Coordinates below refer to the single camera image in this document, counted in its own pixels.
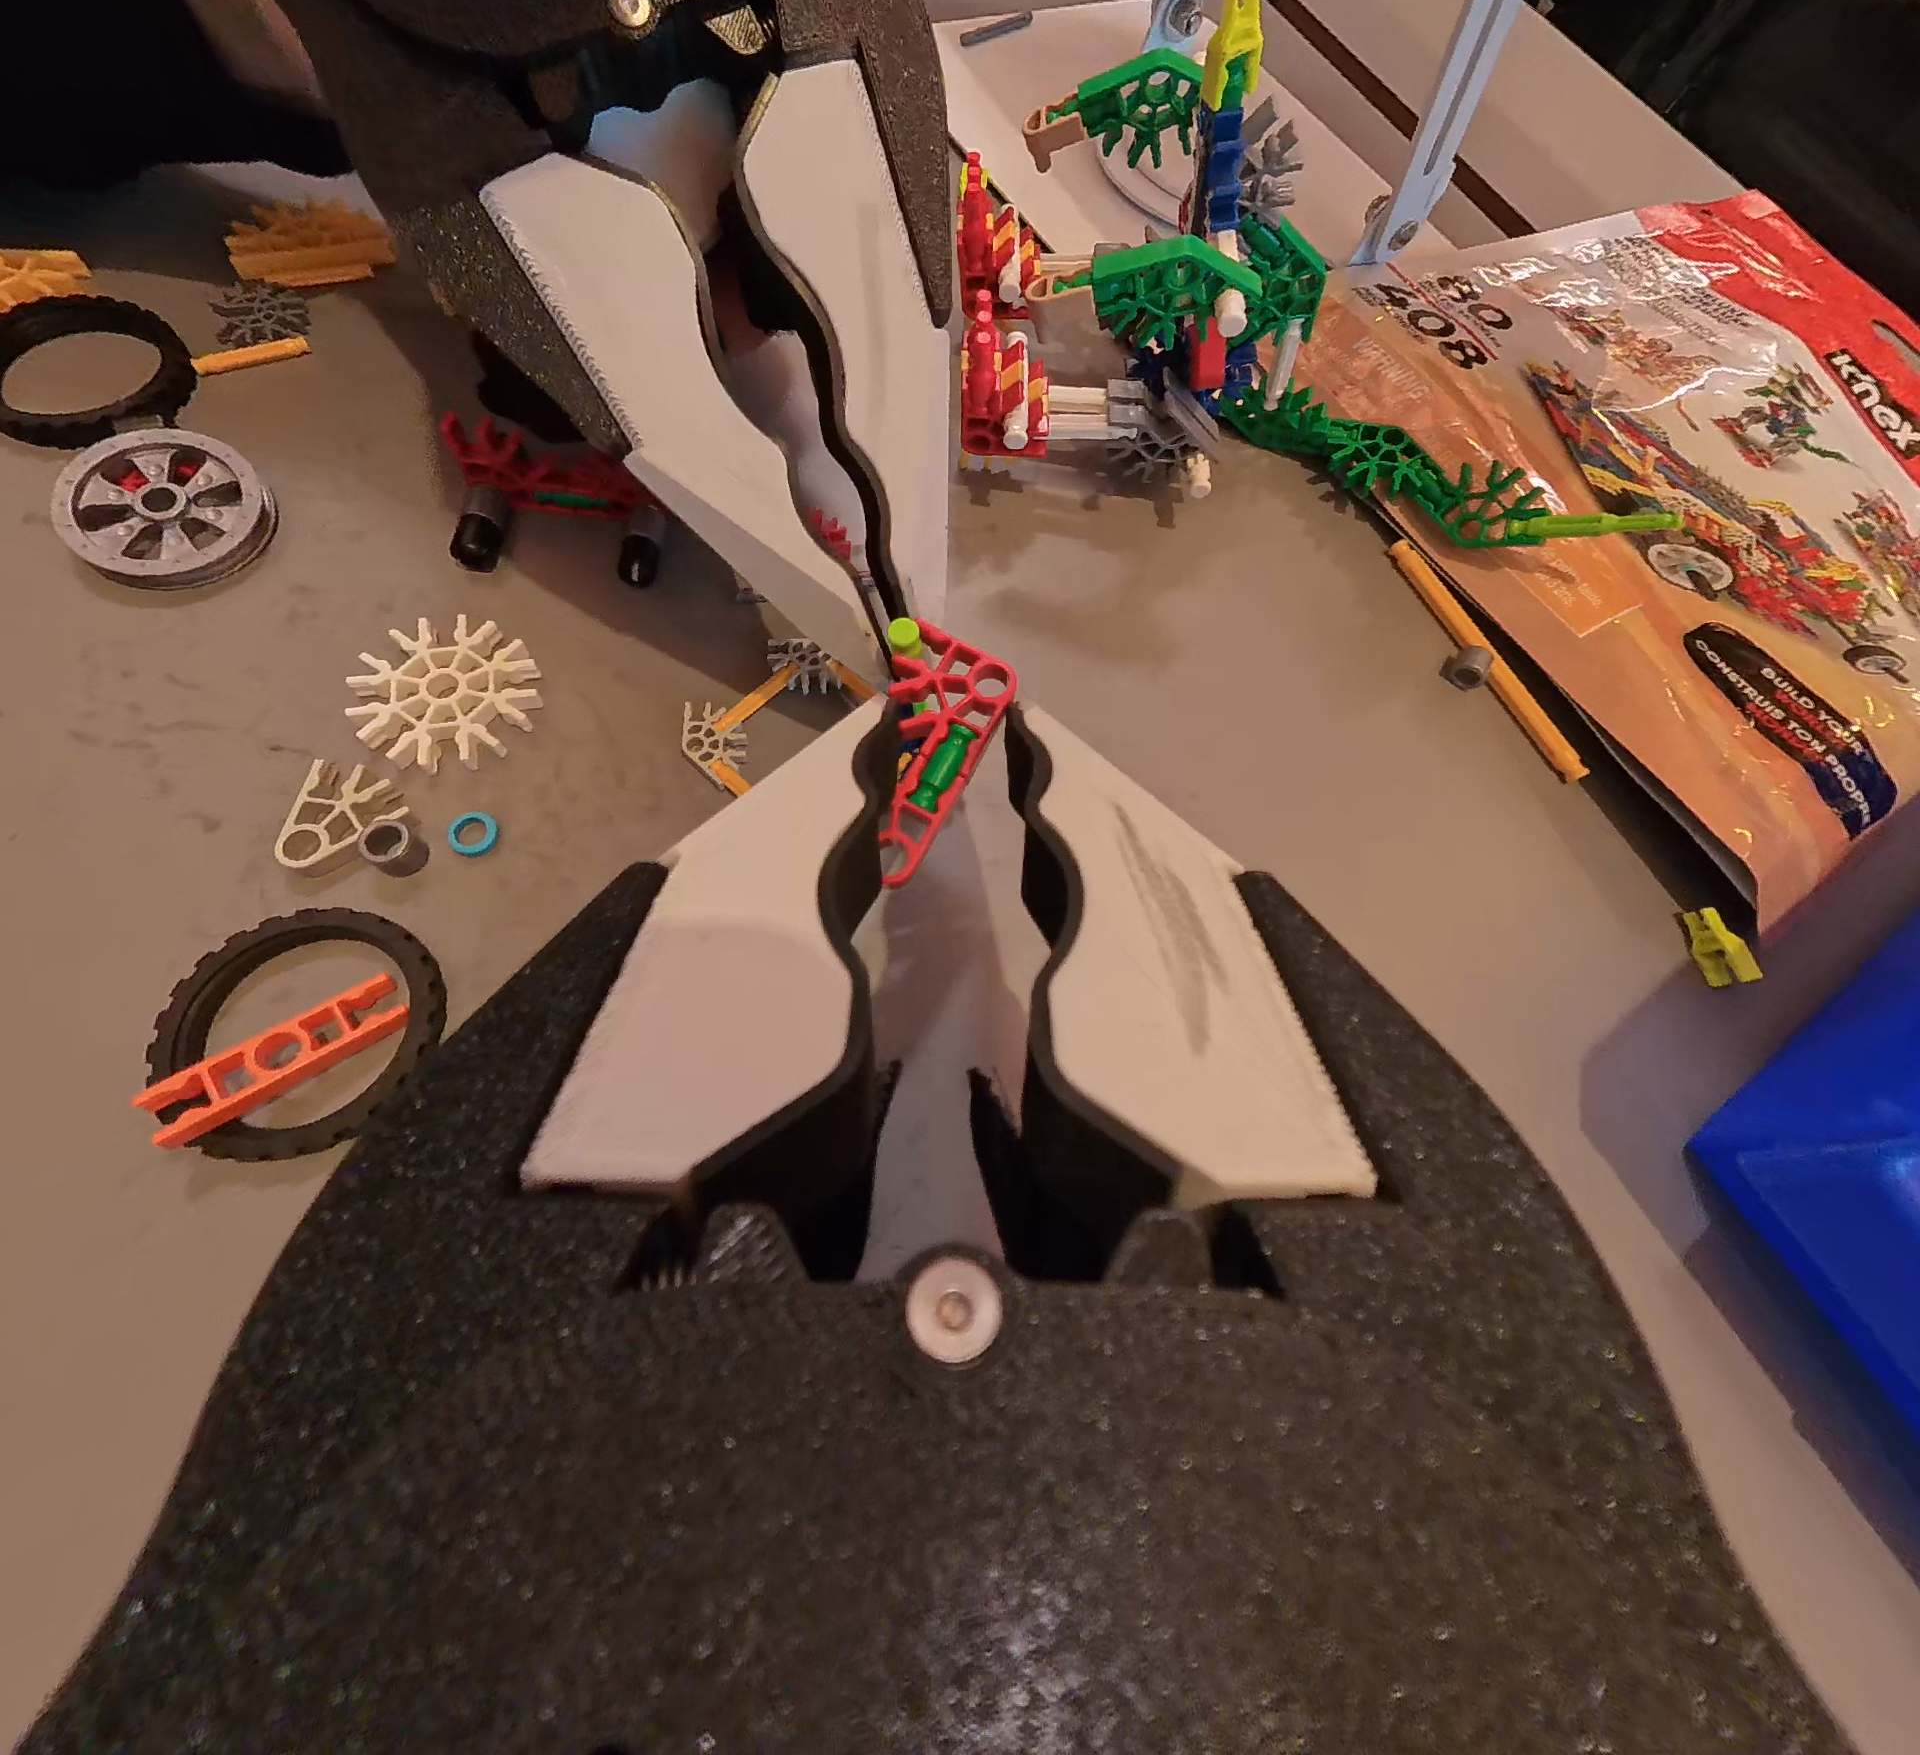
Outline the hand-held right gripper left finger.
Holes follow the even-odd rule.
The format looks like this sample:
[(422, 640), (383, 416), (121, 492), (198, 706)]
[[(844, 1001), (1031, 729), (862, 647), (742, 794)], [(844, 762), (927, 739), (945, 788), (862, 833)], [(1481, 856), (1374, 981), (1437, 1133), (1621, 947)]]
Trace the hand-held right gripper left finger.
[(865, 1160), (873, 1060), (855, 931), (881, 891), (880, 818), (899, 715), (852, 712), (690, 831), (521, 1164), (525, 1189), (690, 1200), (727, 1170), (771, 1168), (785, 1118), (841, 1098), (808, 1174), (836, 1190)]

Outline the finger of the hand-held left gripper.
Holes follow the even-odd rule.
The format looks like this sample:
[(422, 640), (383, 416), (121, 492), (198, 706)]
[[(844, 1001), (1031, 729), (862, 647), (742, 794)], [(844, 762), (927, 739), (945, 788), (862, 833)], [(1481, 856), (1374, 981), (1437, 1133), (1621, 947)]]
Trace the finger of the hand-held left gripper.
[(482, 204), (629, 436), (630, 469), (808, 640), (873, 675), (855, 580), (803, 524), (781, 444), (721, 384), (708, 273), (673, 204), (558, 153), (484, 183)]
[(740, 135), (735, 182), (759, 244), (824, 328), (836, 419), (886, 497), (869, 558), (889, 554), (911, 615), (943, 620), (954, 355), (858, 63), (771, 75)]

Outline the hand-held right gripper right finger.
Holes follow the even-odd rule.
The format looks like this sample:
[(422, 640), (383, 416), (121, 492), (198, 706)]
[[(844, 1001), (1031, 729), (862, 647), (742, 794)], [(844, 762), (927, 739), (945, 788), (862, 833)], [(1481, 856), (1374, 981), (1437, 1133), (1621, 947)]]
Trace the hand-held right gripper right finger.
[(1055, 715), (1006, 728), (1034, 984), (1022, 1145), (1074, 1213), (1374, 1196), (1237, 878), (1241, 866)]

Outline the red connector bridge green rod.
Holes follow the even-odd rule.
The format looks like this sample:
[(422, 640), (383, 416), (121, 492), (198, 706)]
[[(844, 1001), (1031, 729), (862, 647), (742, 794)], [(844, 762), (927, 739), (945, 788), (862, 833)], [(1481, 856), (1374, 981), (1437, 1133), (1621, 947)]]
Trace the red connector bridge green rod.
[(880, 831), (881, 881), (902, 885), (960, 801), (986, 743), (1016, 701), (1013, 664), (950, 636), (932, 620), (899, 615), (886, 627), (900, 715), (899, 790)]

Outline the red axle with black wheels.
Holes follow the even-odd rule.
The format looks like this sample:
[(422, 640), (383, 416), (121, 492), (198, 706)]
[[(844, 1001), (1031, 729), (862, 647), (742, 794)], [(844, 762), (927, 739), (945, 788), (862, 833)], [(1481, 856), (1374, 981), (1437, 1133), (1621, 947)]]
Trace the red axle with black wheels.
[(455, 412), (440, 421), (465, 485), (450, 554), (463, 568), (493, 573), (516, 515), (613, 519), (622, 528), (618, 578), (650, 587), (660, 573), (666, 538), (666, 507), (617, 457), (584, 447), (576, 454), (529, 447), (525, 436), (498, 419), (473, 432)]

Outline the black rubber tyre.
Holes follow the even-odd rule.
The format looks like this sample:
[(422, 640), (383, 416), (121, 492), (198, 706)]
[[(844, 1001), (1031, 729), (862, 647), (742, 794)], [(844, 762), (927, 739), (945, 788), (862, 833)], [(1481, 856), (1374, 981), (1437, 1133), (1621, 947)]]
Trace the black rubber tyre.
[(396, 922), (354, 907), (301, 907), (247, 929), (210, 949), (173, 990), (149, 1047), (149, 1086), (216, 1053), (210, 1028), (238, 985), (273, 959), (317, 942), (354, 942), (383, 955), (378, 974), (394, 974), (412, 1018), (385, 1069), (334, 1113), (301, 1125), (258, 1127), (250, 1118), (236, 1140), (191, 1144), (231, 1163), (284, 1163), (350, 1144), (389, 1102), (400, 1083), (444, 1034), (444, 977), (433, 953)]
[(82, 448), (135, 424), (173, 424), (194, 399), (198, 371), (179, 332), (157, 313), (102, 296), (38, 297), (2, 315), (2, 371), (27, 352), (75, 334), (116, 334), (157, 350), (156, 371), (108, 405), (38, 412), (2, 399), (2, 433), (30, 447)]

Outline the multicolour construction toy model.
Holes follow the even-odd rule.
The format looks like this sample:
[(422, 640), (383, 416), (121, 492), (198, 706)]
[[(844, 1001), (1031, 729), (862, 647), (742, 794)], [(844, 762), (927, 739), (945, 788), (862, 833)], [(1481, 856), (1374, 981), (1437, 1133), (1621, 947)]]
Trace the multicolour construction toy model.
[(1273, 186), (1288, 140), (1249, 153), (1247, 97), (1261, 68), (1261, 0), (1226, 0), (1206, 57), (1154, 44), (1036, 109), (1036, 167), (1078, 140), (1191, 156), (1169, 236), (1044, 256), (1013, 204), (990, 210), (981, 159), (957, 192), (968, 332), (957, 369), (966, 467), (1011, 469), (1067, 447), (1105, 447), (1198, 498), (1224, 427), (1251, 447), (1321, 460), (1350, 492), (1416, 504), (1466, 548), (1603, 534), (1663, 534), (1682, 515), (1570, 515), (1522, 467), (1442, 467), (1401, 424), (1333, 416), (1298, 384), (1331, 266)]

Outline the grey snowflake connector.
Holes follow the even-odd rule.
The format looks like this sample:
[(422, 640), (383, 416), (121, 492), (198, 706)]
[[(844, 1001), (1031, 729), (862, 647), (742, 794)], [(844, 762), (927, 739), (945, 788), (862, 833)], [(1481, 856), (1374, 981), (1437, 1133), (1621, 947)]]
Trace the grey snowflake connector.
[(305, 338), (314, 313), (304, 291), (268, 281), (238, 278), (210, 296), (221, 350), (248, 350)]

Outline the white snowflake connector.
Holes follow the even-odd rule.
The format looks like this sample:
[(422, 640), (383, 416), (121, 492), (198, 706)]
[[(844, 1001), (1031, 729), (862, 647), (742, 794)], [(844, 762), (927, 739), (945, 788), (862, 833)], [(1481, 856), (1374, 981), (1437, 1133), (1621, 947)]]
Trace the white snowflake connector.
[(493, 732), (498, 718), (531, 729), (543, 670), (521, 640), (502, 640), (495, 620), (471, 627), (468, 615), (457, 615), (443, 636), (421, 618), (414, 635), (389, 629), (389, 641), (402, 652), (396, 661), (365, 652), (365, 670), (346, 679), (359, 695), (346, 715), (375, 752), (438, 771), (457, 749), (461, 765), (475, 768), (480, 749), (504, 752)]

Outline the white fan connector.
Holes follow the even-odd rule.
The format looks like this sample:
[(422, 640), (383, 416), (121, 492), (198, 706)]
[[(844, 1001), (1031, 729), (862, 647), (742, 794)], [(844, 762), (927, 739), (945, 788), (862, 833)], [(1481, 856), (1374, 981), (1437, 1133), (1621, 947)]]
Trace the white fan connector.
[(373, 776), (365, 765), (346, 774), (328, 758), (314, 758), (278, 831), (273, 854), (287, 870), (320, 873), (354, 854), (370, 825), (407, 815), (409, 807), (391, 781)]

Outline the long yellow rod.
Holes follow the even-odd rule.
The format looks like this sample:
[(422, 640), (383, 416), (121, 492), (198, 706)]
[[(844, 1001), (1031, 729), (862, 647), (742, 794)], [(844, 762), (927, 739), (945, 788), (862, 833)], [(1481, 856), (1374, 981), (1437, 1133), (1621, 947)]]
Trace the long yellow rod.
[(1563, 732), (1534, 692), (1522, 682), (1511, 664), (1499, 657), (1487, 633), (1471, 612), (1466, 612), (1442, 573), (1434, 568), (1434, 564), (1410, 538), (1393, 541), (1388, 556), (1423, 601), (1429, 612), (1446, 627), (1447, 636), (1453, 640), (1453, 652), (1470, 641), (1479, 641), (1495, 652), (1499, 666), (1487, 690), (1499, 698), (1499, 706), (1517, 720), (1529, 743), (1559, 776), (1559, 781), (1587, 781), (1591, 768), (1584, 756), (1573, 749), (1572, 739)]

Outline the silver spoked wheel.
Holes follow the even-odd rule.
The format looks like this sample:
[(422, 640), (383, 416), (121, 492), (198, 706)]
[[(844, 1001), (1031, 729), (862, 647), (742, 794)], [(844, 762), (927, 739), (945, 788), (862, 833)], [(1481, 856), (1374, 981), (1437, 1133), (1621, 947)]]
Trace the silver spoked wheel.
[(78, 451), (55, 482), (53, 524), (113, 581), (185, 590), (258, 558), (274, 538), (278, 498), (238, 448), (157, 424)]

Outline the yellow clip connector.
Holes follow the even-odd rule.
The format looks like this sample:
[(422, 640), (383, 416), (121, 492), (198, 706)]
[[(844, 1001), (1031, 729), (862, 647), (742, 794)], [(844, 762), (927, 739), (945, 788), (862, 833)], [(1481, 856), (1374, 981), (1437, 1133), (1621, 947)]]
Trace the yellow clip connector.
[(1716, 905), (1682, 910), (1677, 922), (1693, 967), (1710, 989), (1750, 985), (1766, 977), (1749, 941)]

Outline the orange ladder connector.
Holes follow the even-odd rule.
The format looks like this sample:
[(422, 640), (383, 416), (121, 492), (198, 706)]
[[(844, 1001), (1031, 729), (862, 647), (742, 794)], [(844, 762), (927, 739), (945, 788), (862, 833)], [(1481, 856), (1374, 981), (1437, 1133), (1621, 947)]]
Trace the orange ladder connector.
[(236, 1140), (242, 1125), (297, 1096), (305, 1083), (334, 1086), (356, 1055), (407, 1030), (412, 1005), (394, 974), (373, 974), (236, 1045), (164, 1073), (135, 1096), (160, 1122), (153, 1144)]

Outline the blue plastic bin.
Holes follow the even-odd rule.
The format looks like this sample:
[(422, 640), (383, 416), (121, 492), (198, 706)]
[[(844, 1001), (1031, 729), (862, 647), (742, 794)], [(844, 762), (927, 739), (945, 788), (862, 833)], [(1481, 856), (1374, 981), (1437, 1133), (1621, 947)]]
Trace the blue plastic bin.
[(1689, 1156), (1918, 1435), (1918, 916)]

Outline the toy instruction booklet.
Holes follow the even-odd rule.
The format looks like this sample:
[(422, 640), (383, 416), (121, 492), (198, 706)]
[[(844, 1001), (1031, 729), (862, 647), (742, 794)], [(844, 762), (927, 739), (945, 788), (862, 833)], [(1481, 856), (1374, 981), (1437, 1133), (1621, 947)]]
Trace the toy instruction booklet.
[(1770, 934), (1916, 798), (1916, 326), (1758, 192), (1343, 271), (1300, 375), (1446, 474), (1674, 524), (1459, 546), (1378, 498)]

